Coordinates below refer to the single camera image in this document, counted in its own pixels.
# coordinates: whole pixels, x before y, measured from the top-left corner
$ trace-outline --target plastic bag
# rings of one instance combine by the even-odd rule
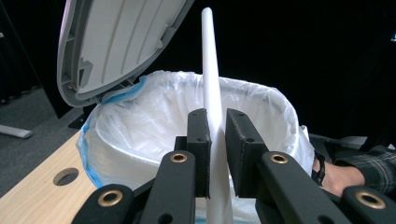
[[[187,135],[187,116],[204,107],[201,75],[159,71],[129,89],[107,94],[81,129],[78,149],[96,187],[122,184],[136,189],[155,177],[176,136]],[[270,150],[290,154],[311,174],[314,149],[299,127],[296,112],[275,88],[219,78],[224,118],[227,108],[246,113]],[[255,200],[234,197],[234,220],[260,222]],[[205,217],[197,199],[196,216]]]

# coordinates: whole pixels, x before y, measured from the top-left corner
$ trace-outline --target wooden surface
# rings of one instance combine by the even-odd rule
[[[95,191],[76,149],[78,136],[79,132],[0,199],[0,223],[71,223]],[[55,176],[68,168],[78,169],[78,177],[56,186]]]

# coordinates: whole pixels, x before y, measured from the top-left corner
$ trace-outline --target shirt sleeve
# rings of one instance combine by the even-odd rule
[[[376,146],[364,155],[338,159],[334,164],[358,168],[369,188],[382,193],[396,190],[396,150]]]

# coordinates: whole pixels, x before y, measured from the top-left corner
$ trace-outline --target round hole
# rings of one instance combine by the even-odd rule
[[[169,224],[172,223],[173,217],[169,214],[163,214],[158,218],[158,224]]]
[[[98,203],[102,207],[109,207],[117,204],[122,199],[122,192],[117,189],[108,190],[99,196]]]
[[[53,177],[53,184],[56,186],[64,186],[73,182],[78,177],[78,169],[67,168],[59,172]]]
[[[382,199],[369,192],[356,192],[355,197],[360,203],[374,209],[384,209],[387,206]]]
[[[187,156],[182,153],[177,153],[171,157],[172,162],[183,162],[187,160]]]
[[[331,218],[325,216],[319,216],[318,221],[321,224],[334,224],[334,221],[332,221]]]
[[[109,193],[105,196],[105,198],[103,198],[103,200],[105,200],[105,202],[111,202],[111,201],[115,200],[116,198],[117,198],[117,194]]]
[[[277,154],[271,155],[271,160],[276,163],[281,163],[281,164],[288,162],[288,158],[286,158],[282,155],[277,155]]]

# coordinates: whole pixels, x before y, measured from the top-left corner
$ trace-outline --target gray lid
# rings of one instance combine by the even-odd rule
[[[160,55],[193,0],[67,0],[58,48],[58,89],[71,106],[100,101]]]

